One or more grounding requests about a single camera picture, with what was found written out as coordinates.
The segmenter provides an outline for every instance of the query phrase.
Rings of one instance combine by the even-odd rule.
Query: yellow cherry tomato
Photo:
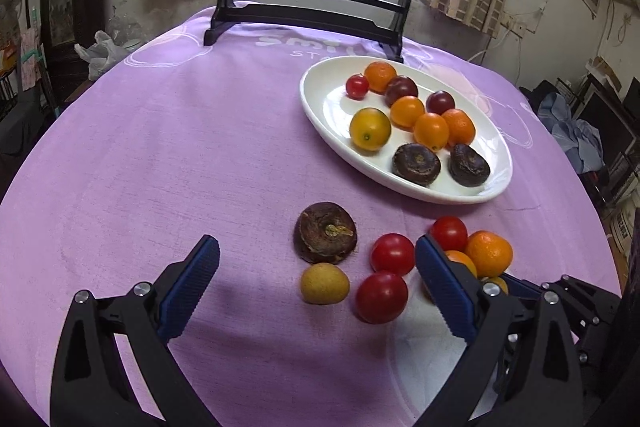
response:
[[[353,115],[349,136],[356,147],[378,151],[389,141],[391,122],[379,109],[365,107]]]

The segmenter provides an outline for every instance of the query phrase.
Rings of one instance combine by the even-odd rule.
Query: dark purple cherry tomato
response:
[[[427,112],[434,112],[435,114],[442,114],[455,107],[456,102],[447,91],[432,92],[429,95],[429,98],[427,98],[427,103],[425,104]]]
[[[399,74],[386,85],[385,103],[391,107],[396,100],[403,96],[418,96],[418,86],[408,76]]]
[[[353,100],[362,100],[369,92],[369,81],[363,74],[352,74],[345,85],[347,96]]]

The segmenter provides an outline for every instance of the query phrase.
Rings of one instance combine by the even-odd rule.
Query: white plastic bag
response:
[[[113,39],[101,30],[95,33],[95,44],[87,49],[76,44],[74,49],[82,60],[89,63],[89,80],[92,82],[130,54],[129,50],[116,46]]]

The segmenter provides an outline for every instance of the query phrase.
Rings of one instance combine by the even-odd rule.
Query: white oval plate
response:
[[[442,171],[430,187],[420,187],[391,172],[391,161],[396,149],[413,142],[413,134],[393,126],[391,138],[376,153],[363,153],[355,148],[349,137],[351,118],[364,107],[381,109],[387,116],[384,97],[372,91],[362,101],[347,97],[344,84],[352,74],[362,73],[373,61],[372,57],[335,57],[318,62],[306,70],[300,81],[300,97],[305,113],[322,139],[358,171],[372,180],[400,194],[443,204],[473,204],[488,201],[500,195],[511,181],[513,164],[511,153],[500,132],[489,117],[455,89],[432,76],[391,60],[398,74],[411,77],[418,86],[418,95],[424,102],[430,93],[443,89],[450,92],[456,107],[464,110],[476,126],[476,139],[471,147],[491,167],[489,179],[480,187],[463,187],[449,174],[449,152],[442,150],[438,157]]]

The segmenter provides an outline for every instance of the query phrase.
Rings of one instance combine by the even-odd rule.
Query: purple tablecloth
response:
[[[578,178],[501,76],[406,41],[406,63],[476,100],[514,164],[510,187],[490,203],[422,203],[338,158],[300,104],[306,68],[337,55],[379,57],[377,45],[241,25],[204,48],[210,15],[198,13],[102,77],[40,140],[0,206],[0,359],[45,420],[74,293],[122,295],[210,233],[220,269],[170,347],[225,427],[411,425],[420,406],[394,377],[402,360],[389,346],[393,326],[354,318],[352,296],[330,307],[300,299],[307,265],[291,232],[316,201],[341,204],[357,223],[359,252],[341,265],[352,288],[370,273],[367,252],[379,235],[415,240],[433,219],[455,214],[470,231],[511,242],[517,277],[540,283],[570,273],[619,292]],[[130,353],[124,360],[130,365]],[[143,394],[140,376],[132,380]],[[148,396],[142,403],[156,410]]]

